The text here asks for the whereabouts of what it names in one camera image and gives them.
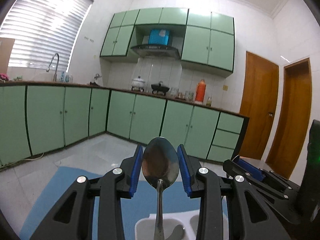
silver screw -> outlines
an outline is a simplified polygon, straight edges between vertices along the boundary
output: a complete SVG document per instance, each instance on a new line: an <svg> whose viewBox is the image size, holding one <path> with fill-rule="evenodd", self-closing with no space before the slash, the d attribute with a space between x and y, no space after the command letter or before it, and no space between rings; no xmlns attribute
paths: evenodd
<svg viewBox="0 0 320 240"><path fill-rule="evenodd" d="M242 177L241 175L237 175L237 176L235 177L235 179L236 179L236 181L238 181L238 182L243 182L243 181L244 181L244 177Z"/></svg>
<svg viewBox="0 0 320 240"><path fill-rule="evenodd" d="M200 172L201 174L207 174L207 173L209 172L209 170L208 170L207 168L200 168L200 169L199 169L199 172Z"/></svg>
<svg viewBox="0 0 320 240"><path fill-rule="evenodd" d="M87 180L87 178L85 176L80 176L80 177L77 178L77 182L79 182L79 183L83 183L86 180Z"/></svg>
<svg viewBox="0 0 320 240"><path fill-rule="evenodd" d="M116 174L116 175L121 174L122 173L122 169L121 168L115 168L115 169L113 169L112 173Z"/></svg>

orange thermos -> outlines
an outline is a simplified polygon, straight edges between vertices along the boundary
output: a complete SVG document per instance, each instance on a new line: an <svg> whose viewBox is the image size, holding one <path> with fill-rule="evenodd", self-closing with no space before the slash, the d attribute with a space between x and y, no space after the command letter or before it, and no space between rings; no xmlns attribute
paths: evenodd
<svg viewBox="0 0 320 240"><path fill-rule="evenodd" d="M204 99L204 93L205 93L205 87L207 85L205 84L204 82L204 79L202 79L198 85L197 85L197 88L196 88L196 99L195 101L198 101L198 102L201 102L203 103L203 99Z"/></svg>

range hood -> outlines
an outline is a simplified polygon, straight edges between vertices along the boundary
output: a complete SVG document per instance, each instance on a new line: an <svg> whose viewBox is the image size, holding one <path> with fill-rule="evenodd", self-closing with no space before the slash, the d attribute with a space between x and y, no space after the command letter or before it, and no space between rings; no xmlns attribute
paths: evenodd
<svg viewBox="0 0 320 240"><path fill-rule="evenodd" d="M171 57L180 59L178 49L160 44L141 44L131 47L140 57Z"/></svg>

window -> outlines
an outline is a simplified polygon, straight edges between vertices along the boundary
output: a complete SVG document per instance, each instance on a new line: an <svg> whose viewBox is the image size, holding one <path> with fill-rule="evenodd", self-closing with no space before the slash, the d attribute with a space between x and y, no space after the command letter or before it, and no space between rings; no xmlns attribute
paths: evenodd
<svg viewBox="0 0 320 240"><path fill-rule="evenodd" d="M59 70L68 71L76 38L92 2L16 0L0 28L0 37L15 39L8 66L46 69L52 56L59 53Z"/></svg>

spoon handle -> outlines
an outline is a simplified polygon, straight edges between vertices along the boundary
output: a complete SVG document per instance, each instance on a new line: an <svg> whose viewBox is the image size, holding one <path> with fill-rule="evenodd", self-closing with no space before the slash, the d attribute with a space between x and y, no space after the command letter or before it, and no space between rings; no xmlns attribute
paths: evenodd
<svg viewBox="0 0 320 240"><path fill-rule="evenodd" d="M153 240L164 240L163 217L162 217L162 193L163 193L162 179L158 180L157 192L158 192L157 217L156 217L155 234L153 236Z"/></svg>

